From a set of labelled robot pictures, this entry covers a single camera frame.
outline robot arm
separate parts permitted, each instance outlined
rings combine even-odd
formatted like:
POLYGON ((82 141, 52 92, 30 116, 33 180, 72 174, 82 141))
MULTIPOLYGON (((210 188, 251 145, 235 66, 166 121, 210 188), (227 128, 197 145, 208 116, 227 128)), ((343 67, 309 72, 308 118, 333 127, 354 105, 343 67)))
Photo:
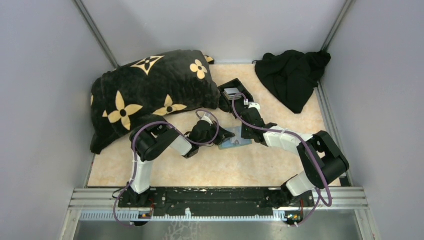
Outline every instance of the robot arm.
MULTIPOLYGON (((132 132, 130 136, 131 142, 133 142, 134 136, 142 127, 140 126, 132 132)), ((193 130, 185 135, 192 142, 205 143, 211 140, 218 131, 218 136, 213 141, 215 145, 220 145, 224 140, 235 136, 234 133, 221 127, 217 128, 218 126, 211 120, 211 116, 205 113, 196 126, 193 127, 193 130)), ((137 159, 134 159, 134 161, 137 161, 137 169, 130 191, 139 195, 150 188, 153 162, 169 147, 187 159, 199 152, 199 145, 190 143, 184 136, 166 124, 148 127, 140 133, 135 142, 137 159)))
MULTIPOLYGON (((267 147, 280 148, 296 154, 300 157, 303 164, 304 171, 292 177, 281 186, 282 202, 285 205, 289 205, 297 202, 299 200, 298 197, 307 191, 314 188, 323 189, 324 183, 301 141, 297 137, 285 133, 288 131, 287 128, 281 128, 275 123, 265 124, 261 118, 261 107, 258 103, 245 103, 247 104, 246 109, 240 113, 243 120, 256 127, 279 130, 281 132, 258 130, 243 124, 241 137, 244 139, 253 139, 256 143, 267 147)), ((327 132, 320 131, 316 134, 297 134, 301 136, 311 149, 327 183, 332 183, 349 170, 348 161, 327 132)))
MULTIPOLYGON (((300 195, 307 191, 314 188, 325 188, 305 146, 296 136, 285 133, 288 129, 282 128, 275 123, 265 124, 260 114, 261 106, 255 102, 253 96, 239 79, 236 78, 221 85, 218 89, 221 92, 219 102, 221 110, 231 113, 237 118, 236 111, 241 119, 255 127, 281 131, 264 131, 243 123, 241 126, 241 137, 243 139, 252 139, 256 143, 267 147, 284 149, 300 157, 304 171, 295 175, 281 186, 281 194, 278 195, 279 203, 288 206, 299 201, 300 195), (242 93, 245 99, 241 98, 237 93, 242 93)), ((327 132, 320 131, 316 134, 297 133, 297 135, 306 142, 327 183, 332 183, 349 170, 348 161, 327 132)))

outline black fabric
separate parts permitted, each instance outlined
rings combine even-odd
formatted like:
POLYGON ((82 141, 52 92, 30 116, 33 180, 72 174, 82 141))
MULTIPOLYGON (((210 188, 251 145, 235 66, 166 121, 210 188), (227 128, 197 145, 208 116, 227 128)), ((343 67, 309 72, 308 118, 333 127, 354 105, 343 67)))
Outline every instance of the black fabric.
POLYGON ((265 54, 254 69, 272 95, 293 113, 300 114, 330 60, 330 54, 323 51, 304 54, 289 50, 278 56, 265 54))
POLYGON ((95 154, 138 126, 167 114, 217 109, 220 91, 201 51, 177 50, 103 74, 91 88, 95 154))

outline cable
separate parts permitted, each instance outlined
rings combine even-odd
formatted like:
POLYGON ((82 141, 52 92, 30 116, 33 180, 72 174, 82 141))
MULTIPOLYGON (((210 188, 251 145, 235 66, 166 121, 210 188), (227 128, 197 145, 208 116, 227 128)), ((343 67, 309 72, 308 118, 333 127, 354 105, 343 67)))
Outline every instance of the cable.
MULTIPOLYGON (((256 129, 256 130, 260 130, 260 131, 264 131, 264 132, 273 132, 273 133, 282 133, 283 131, 282 130, 277 130, 277 129, 268 129, 268 128, 262 128, 262 127, 257 127, 257 126, 254 126, 254 125, 252 125, 252 124, 250 124, 250 123, 248 123, 248 122, 246 122, 245 120, 243 120, 240 116, 239 116, 239 114, 237 113, 237 111, 236 111, 236 96, 237 95, 241 95, 241 96, 243 96, 243 98, 245 99, 245 100, 247 100, 248 98, 246 97, 246 95, 244 95, 243 93, 241 93, 241 92, 238 92, 238 93, 236 93, 235 95, 234 95, 234 98, 232 99, 232 110, 234 111, 234 114, 235 114, 235 116, 243 123, 243 124, 245 124, 246 126, 248 126, 248 127, 250 127, 250 128, 252 128, 252 129, 256 129)), ((312 151, 311 151, 311 149, 309 148, 309 146, 308 146, 308 144, 305 142, 305 140, 303 140, 303 138, 301 137, 301 136, 299 136, 299 134, 297 134, 297 133, 295 133, 295 132, 292 132, 292 131, 285 131, 284 132, 285 134, 289 134, 289 135, 292 135, 292 136, 295 136, 296 138, 298 138, 299 140, 300 140, 300 142, 302 143, 302 145, 305 147, 305 149, 306 149, 306 151, 307 151, 307 153, 308 153, 308 155, 309 155, 309 158, 312 160, 312 163, 313 163, 313 165, 315 166, 315 169, 316 169, 316 171, 318 172, 318 175, 319 175, 319 177, 321 178, 321 181, 322 181, 322 183, 324 184, 324 188, 325 188, 325 191, 327 192, 327 196, 328 196, 328 202, 326 202, 325 200, 324 200, 324 198, 323 198, 323 196, 321 196, 321 190, 320 189, 318 189, 318 188, 315 188, 315 190, 316 190, 316 193, 318 194, 318 200, 316 201, 316 203, 315 203, 315 206, 313 206, 313 208, 312 208, 312 210, 308 213, 308 215, 303 219, 303 221, 302 222, 300 222, 299 224, 297 224, 297 225, 291 225, 291 226, 293 226, 293 227, 298 227, 298 226, 300 226, 300 225, 302 225, 302 223, 304 223, 314 212, 315 212, 315 209, 318 207, 318 204, 320 203, 320 200, 324 203, 324 205, 325 206, 327 206, 327 207, 331 207, 332 206, 332 204, 333 204, 333 199, 332 199, 332 196, 331 196, 331 192, 330 192, 330 188, 329 188, 329 184, 327 183, 327 180, 326 180, 326 177, 324 176, 324 173, 323 173, 323 171, 321 170, 321 168, 320 168, 320 165, 318 164, 318 162, 317 162, 317 160, 315 159, 315 157, 314 157, 314 154, 312 153, 312 151)))
POLYGON ((139 136, 140 136, 140 134, 144 131, 144 130, 146 130, 147 128, 149 128, 149 127, 151 127, 151 126, 155 126, 155 125, 159 125, 159 124, 163 124, 163 125, 168 125, 168 126, 170 126, 171 128, 173 128, 173 129, 175 129, 176 131, 177 131, 177 133, 178 134, 180 134, 181 136, 183 136, 188 142, 190 142, 190 143, 192 143, 192 144, 194 144, 194 145, 199 145, 199 146, 203 146, 203 145, 209 145, 209 144, 211 144, 211 143, 213 143, 214 141, 215 141, 215 139, 217 138, 217 136, 218 136, 218 133, 219 133, 219 130, 220 130, 220 128, 219 128, 219 126, 220 126, 220 122, 218 121, 218 118, 212 113, 212 112, 210 112, 210 111, 208 111, 208 110, 204 110, 204 109, 198 109, 198 110, 196 110, 196 115, 197 115, 197 117, 199 117, 200 118, 200 116, 199 116, 199 114, 198 114, 198 112, 204 112, 204 113, 207 113, 207 114, 210 114, 214 119, 215 119, 215 121, 216 121, 216 124, 217 124, 217 128, 216 128, 216 133, 215 133, 215 136, 210 140, 210 141, 207 141, 207 142, 195 142, 195 141, 192 141, 192 140, 190 140, 190 139, 188 139, 182 132, 180 132, 174 125, 172 125, 171 123, 169 123, 169 122, 166 122, 166 121, 155 121, 155 122, 151 122, 151 123, 149 123, 149 124, 146 124, 145 126, 143 126, 140 130, 138 130, 137 131, 137 133, 134 135, 134 138, 132 139, 132 144, 131 144, 131 149, 132 149, 132 151, 134 152, 134 171, 132 172, 132 177, 131 177, 131 179, 129 180, 129 182, 128 182, 128 184, 123 188, 123 190, 119 193, 119 195, 118 195, 118 197, 116 198, 116 200, 115 200, 115 203, 113 204, 113 217, 115 218, 115 220, 119 223, 119 224, 121 224, 122 226, 124 226, 124 227, 133 227, 134 225, 132 225, 132 224, 130 224, 130 225, 128 225, 128 224, 125 224, 125 223, 122 223, 119 219, 118 219, 118 216, 117 216, 117 205, 118 205, 118 202, 119 202, 119 199, 121 199, 121 197, 122 197, 122 194, 124 194, 124 192, 125 191, 127 191, 127 189, 131 186, 131 184, 133 184, 133 182, 134 182, 134 179, 136 178, 136 174, 137 174, 137 167, 138 167, 138 162, 137 162, 137 151, 136 151, 136 141, 137 141, 137 139, 139 138, 139 136))
POLYGON ((300 199, 300 215, 303 218, 303 215, 304 215, 304 199, 303 198, 300 199))
POLYGON ((151 205, 150 205, 150 213, 149 213, 149 215, 150 215, 150 217, 152 217, 153 210, 155 210, 155 200, 153 198, 150 198, 150 201, 151 201, 151 205))
POLYGON ((112 193, 112 198, 117 199, 117 197, 115 196, 115 194, 116 194, 117 192, 121 191, 122 189, 124 189, 124 188, 123 188, 123 187, 121 187, 121 188, 119 188, 118 190, 114 191, 114 192, 112 193))

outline black cloth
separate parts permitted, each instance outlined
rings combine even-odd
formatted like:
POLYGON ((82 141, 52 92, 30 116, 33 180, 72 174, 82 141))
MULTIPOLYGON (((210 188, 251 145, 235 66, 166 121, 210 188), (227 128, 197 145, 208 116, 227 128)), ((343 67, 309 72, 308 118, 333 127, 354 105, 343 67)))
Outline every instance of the black cloth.
POLYGON ((300 114, 330 60, 330 54, 324 51, 304 54, 289 50, 278 56, 265 54, 254 69, 274 97, 293 113, 300 114))

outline beige flower print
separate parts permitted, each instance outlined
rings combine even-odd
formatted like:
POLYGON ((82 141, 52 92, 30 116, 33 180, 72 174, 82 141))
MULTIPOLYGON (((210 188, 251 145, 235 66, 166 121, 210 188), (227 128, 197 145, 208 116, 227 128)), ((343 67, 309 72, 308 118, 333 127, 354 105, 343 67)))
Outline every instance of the beige flower print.
POLYGON ((197 77, 199 79, 204 79, 205 76, 206 76, 205 74, 208 73, 208 70, 206 69, 206 67, 203 66, 202 65, 202 62, 200 60, 198 60, 198 59, 196 59, 194 61, 194 63, 190 65, 190 70, 193 73, 197 73, 197 77))
POLYGON ((153 68, 153 65, 155 65, 155 63, 163 57, 165 56, 150 56, 132 65, 131 68, 139 68, 143 70, 146 75, 149 75, 150 69, 153 68))
POLYGON ((130 104, 128 106, 125 106, 124 99, 122 98, 122 95, 119 91, 116 93, 115 104, 116 111, 111 112, 107 116, 109 122, 111 124, 114 124, 121 120, 123 127, 129 131, 131 129, 130 116, 137 113, 140 109, 143 108, 143 106, 137 104, 130 104))
POLYGON ((215 59, 213 59, 212 57, 208 56, 208 55, 204 55, 204 59, 206 59, 206 62, 211 63, 213 62, 215 59))
POLYGON ((166 95, 165 104, 164 107, 154 111, 154 115, 158 116, 165 116, 167 114, 173 113, 175 111, 181 111, 183 109, 187 108, 187 106, 182 104, 173 104, 173 101, 170 97, 170 95, 166 95))

